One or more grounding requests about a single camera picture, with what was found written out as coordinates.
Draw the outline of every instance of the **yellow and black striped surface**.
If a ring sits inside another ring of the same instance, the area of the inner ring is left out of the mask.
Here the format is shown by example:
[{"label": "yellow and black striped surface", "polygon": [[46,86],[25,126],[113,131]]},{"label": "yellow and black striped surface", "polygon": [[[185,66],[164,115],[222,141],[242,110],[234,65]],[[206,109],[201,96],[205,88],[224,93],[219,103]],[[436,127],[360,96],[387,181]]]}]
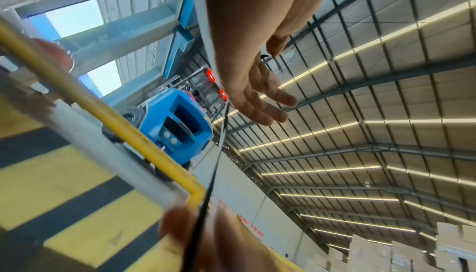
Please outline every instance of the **yellow and black striped surface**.
[{"label": "yellow and black striped surface", "polygon": [[0,271],[178,271],[163,209],[0,98]]}]

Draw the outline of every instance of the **black cable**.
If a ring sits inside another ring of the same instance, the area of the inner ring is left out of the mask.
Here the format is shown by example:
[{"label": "black cable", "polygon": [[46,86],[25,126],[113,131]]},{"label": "black cable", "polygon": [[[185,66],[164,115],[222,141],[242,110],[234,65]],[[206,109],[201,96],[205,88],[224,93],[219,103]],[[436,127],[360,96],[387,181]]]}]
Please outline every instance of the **black cable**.
[{"label": "black cable", "polygon": [[210,181],[210,184],[208,185],[205,198],[203,199],[203,204],[198,214],[198,219],[195,224],[195,227],[193,228],[190,242],[188,246],[185,248],[185,252],[183,254],[183,265],[182,265],[181,272],[192,271],[193,265],[195,264],[195,260],[198,254],[198,247],[200,244],[200,239],[202,237],[203,228],[205,226],[205,217],[207,216],[207,211],[208,211],[208,203],[210,202],[210,198],[212,196],[213,185],[215,184],[215,177],[217,175],[217,170],[218,170],[218,162],[220,161],[220,155],[222,154],[222,148],[223,148],[223,145],[225,144],[225,137],[227,135],[229,110],[230,110],[230,102],[227,101],[225,104],[225,120],[223,120],[222,131],[220,134],[220,142],[218,143],[217,161],[215,162],[212,179]]}]

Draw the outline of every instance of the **white wall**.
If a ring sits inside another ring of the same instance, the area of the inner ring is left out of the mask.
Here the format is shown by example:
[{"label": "white wall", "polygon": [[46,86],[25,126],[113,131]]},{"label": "white wall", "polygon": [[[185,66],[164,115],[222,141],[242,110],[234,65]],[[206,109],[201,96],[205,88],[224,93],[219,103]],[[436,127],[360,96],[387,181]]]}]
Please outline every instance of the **white wall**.
[{"label": "white wall", "polygon": [[[214,144],[208,146],[194,168],[197,179],[205,186],[210,182],[217,152]],[[215,181],[214,198],[242,215],[249,221],[249,228],[253,225],[260,230],[265,245],[283,257],[287,254],[301,268],[314,254],[327,257],[225,154],[220,158]]]}]

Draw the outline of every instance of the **yellow stripe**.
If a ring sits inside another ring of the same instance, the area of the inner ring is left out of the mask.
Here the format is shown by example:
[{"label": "yellow stripe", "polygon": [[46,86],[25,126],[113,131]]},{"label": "yellow stripe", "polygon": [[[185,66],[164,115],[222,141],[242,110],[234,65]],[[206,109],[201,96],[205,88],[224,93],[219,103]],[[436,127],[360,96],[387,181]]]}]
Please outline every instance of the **yellow stripe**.
[{"label": "yellow stripe", "polygon": [[45,242],[45,246],[99,267],[162,216],[162,208],[132,191]]},{"label": "yellow stripe", "polygon": [[15,228],[114,175],[73,146],[0,170],[0,226]]},{"label": "yellow stripe", "polygon": [[0,139],[39,129],[43,125],[14,109],[0,97]]},{"label": "yellow stripe", "polygon": [[183,249],[170,236],[166,236],[133,263],[126,272],[180,271],[182,253]]}]

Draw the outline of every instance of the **hand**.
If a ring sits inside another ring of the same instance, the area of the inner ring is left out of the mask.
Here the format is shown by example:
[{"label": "hand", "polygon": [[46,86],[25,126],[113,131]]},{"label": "hand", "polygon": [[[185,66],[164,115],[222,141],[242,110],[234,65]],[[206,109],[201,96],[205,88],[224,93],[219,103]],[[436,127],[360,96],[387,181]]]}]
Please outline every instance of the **hand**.
[{"label": "hand", "polygon": [[[185,205],[168,210],[159,226],[161,235],[171,234],[187,245],[197,213]],[[207,272],[277,272],[271,253],[236,217],[218,208],[207,217],[195,263],[196,271]]]},{"label": "hand", "polygon": [[252,121],[269,126],[288,118],[257,92],[283,105],[296,105],[296,98],[279,89],[277,78],[262,64],[260,50],[266,44],[268,53],[277,56],[321,1],[194,0],[215,78],[231,104]]}]

